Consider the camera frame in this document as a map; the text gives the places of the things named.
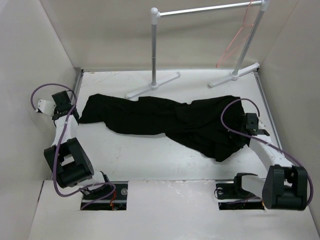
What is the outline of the black trousers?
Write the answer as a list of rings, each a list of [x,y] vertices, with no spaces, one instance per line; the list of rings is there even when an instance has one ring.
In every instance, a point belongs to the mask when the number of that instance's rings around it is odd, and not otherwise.
[[[242,131],[245,115],[238,97],[226,95],[194,100],[190,104],[145,96],[137,101],[91,95],[79,119],[81,124],[105,123],[124,135],[165,134],[171,140],[223,162],[249,143]]]

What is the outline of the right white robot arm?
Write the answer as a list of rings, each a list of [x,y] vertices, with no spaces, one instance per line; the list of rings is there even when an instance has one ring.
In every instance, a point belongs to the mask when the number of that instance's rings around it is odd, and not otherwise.
[[[266,177],[255,173],[237,173],[232,192],[238,198],[248,193],[259,197],[267,209],[303,211],[307,207],[308,173],[292,164],[285,154],[273,146],[270,134],[259,124],[255,113],[244,117],[244,131],[249,135],[248,147],[267,170]]]

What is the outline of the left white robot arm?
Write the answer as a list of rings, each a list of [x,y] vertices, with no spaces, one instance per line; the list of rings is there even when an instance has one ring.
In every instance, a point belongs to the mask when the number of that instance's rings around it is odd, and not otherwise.
[[[81,183],[93,179],[95,170],[76,137],[79,114],[66,90],[53,94],[52,98],[55,138],[51,147],[45,149],[43,154],[52,172],[54,190],[63,198],[77,193],[92,197],[94,201],[114,196],[116,186],[109,181],[105,173],[102,174],[103,182],[95,180],[88,185],[80,186]],[[71,193],[61,191],[77,186],[80,186],[79,189]]]

